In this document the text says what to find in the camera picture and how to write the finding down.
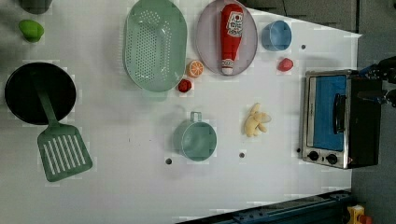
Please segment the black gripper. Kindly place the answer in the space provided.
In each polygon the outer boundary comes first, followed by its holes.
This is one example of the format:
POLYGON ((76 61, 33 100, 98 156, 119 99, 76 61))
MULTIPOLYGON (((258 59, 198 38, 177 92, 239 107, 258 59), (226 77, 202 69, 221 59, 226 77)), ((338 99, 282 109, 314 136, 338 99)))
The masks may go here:
MULTIPOLYGON (((390 84, 396 83, 396 57, 381 60, 359 71, 359 77, 372 81, 387 81, 390 84)), ((379 91, 359 91, 358 97, 364 101, 371 101, 375 104, 391 104, 396 106, 395 90, 379 91)))

